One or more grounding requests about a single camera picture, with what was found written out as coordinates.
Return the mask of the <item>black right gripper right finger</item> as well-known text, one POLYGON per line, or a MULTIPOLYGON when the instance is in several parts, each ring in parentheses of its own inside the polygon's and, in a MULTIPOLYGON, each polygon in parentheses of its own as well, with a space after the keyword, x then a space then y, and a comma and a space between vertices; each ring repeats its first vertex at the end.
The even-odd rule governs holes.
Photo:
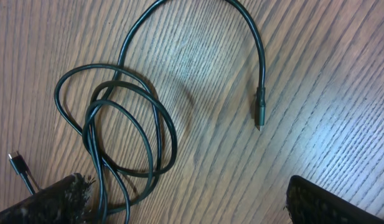
POLYGON ((384 224, 384 219, 356 207, 299 175, 294 175, 289 180, 286 209, 294 224, 384 224))

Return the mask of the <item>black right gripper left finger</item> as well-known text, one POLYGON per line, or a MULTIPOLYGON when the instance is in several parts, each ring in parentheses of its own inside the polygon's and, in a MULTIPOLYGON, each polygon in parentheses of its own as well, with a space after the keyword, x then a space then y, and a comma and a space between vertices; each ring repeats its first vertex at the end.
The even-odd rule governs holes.
POLYGON ((0 212, 0 224, 83 223, 94 178, 71 174, 0 212))

